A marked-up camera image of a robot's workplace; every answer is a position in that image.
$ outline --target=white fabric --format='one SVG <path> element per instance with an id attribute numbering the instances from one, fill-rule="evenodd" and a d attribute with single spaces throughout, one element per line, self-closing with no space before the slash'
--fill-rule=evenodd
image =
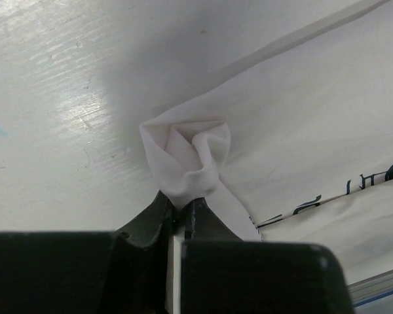
<path id="1" fill-rule="evenodd" d="M 209 196 L 212 211 L 238 237 L 261 239 L 248 212 L 219 179 L 230 148 L 227 123 L 214 117 L 165 115 L 143 123 L 140 132 L 153 176 L 176 209 Z"/>
<path id="2" fill-rule="evenodd" d="M 190 116 L 227 121 L 224 185 L 256 223 L 285 218 L 266 240 L 325 244 L 345 269 L 393 250 L 393 0 L 155 120 Z"/>

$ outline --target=fabric fold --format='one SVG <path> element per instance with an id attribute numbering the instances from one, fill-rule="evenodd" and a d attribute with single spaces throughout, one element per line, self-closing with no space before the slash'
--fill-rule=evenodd
<path id="1" fill-rule="evenodd" d="M 167 120 L 155 118 L 140 126 L 147 161 L 160 190 L 177 211 L 197 198 L 207 198 L 212 211 L 238 237 L 259 241 L 261 235 L 249 213 L 219 178 L 231 144 L 226 121 Z"/>

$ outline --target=white painted surface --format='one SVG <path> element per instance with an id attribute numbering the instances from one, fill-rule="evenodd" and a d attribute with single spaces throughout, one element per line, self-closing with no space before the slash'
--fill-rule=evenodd
<path id="1" fill-rule="evenodd" d="M 0 0 L 0 230 L 122 226 L 157 191 L 140 122 L 356 3 Z"/>

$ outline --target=white cloth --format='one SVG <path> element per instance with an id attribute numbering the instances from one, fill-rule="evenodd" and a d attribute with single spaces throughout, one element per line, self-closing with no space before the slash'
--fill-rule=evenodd
<path id="1" fill-rule="evenodd" d="M 261 239 L 248 212 L 219 179 L 230 148 L 226 122 L 188 114 L 162 115 L 143 123 L 140 132 L 153 176 L 176 209 L 209 196 L 212 211 L 238 237 Z"/>
<path id="2" fill-rule="evenodd" d="M 345 268 L 393 250 L 393 0 L 153 121 L 190 116 L 227 121 L 221 180 L 257 224 L 284 218 L 266 240 L 325 244 Z"/>

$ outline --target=black plastic part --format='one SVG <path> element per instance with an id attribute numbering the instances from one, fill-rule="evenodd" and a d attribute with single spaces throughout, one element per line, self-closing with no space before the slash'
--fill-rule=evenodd
<path id="1" fill-rule="evenodd" d="M 181 314 L 354 314 L 341 267 L 317 245 L 185 241 Z"/>
<path id="2" fill-rule="evenodd" d="M 118 232 L 0 233 L 0 313 L 166 313 L 173 206 Z"/>
<path id="3" fill-rule="evenodd" d="M 0 233 L 0 313 L 95 313 L 115 237 Z"/>
<path id="4" fill-rule="evenodd" d="M 100 313 L 165 313 L 166 270 L 173 205 L 154 202 L 117 231 Z"/>
<path id="5" fill-rule="evenodd" d="M 241 241 L 212 212 L 204 198 L 192 201 L 183 209 L 185 239 L 210 241 Z"/>

